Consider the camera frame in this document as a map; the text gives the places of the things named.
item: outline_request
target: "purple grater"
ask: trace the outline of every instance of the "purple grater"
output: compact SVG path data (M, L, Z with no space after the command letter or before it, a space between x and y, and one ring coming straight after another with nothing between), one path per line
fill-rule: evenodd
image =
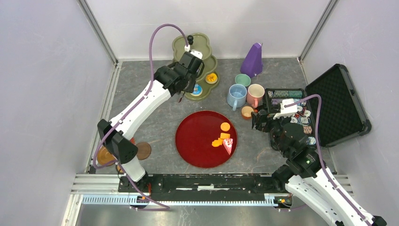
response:
M241 73L253 78L261 73L262 70L262 45L259 43L255 43L249 50L247 56L244 59L244 62L242 62L240 71Z

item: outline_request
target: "green cup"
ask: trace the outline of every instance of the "green cup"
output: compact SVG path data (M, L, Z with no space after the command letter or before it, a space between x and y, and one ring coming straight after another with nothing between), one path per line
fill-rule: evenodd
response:
M246 74L238 74L235 79L237 84L241 84L245 87L251 84L251 78Z

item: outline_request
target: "case lid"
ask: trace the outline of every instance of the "case lid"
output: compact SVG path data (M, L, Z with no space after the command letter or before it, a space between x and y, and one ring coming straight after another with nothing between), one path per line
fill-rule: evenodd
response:
M322 99L319 119L321 146L334 146L371 130L349 73L344 65L336 64L305 88L306 94L319 94ZM316 119L319 100L309 100Z

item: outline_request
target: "pink mug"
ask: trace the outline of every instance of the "pink mug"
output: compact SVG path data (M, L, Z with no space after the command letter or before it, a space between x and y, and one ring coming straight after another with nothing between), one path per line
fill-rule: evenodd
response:
M254 108L262 103L264 88L259 84L252 84L248 87L247 102Z

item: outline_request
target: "black knob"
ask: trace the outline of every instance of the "black knob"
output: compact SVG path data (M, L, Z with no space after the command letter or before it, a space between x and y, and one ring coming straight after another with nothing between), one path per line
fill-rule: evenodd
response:
M194 44L194 37L192 35L187 36L187 41L189 45Z

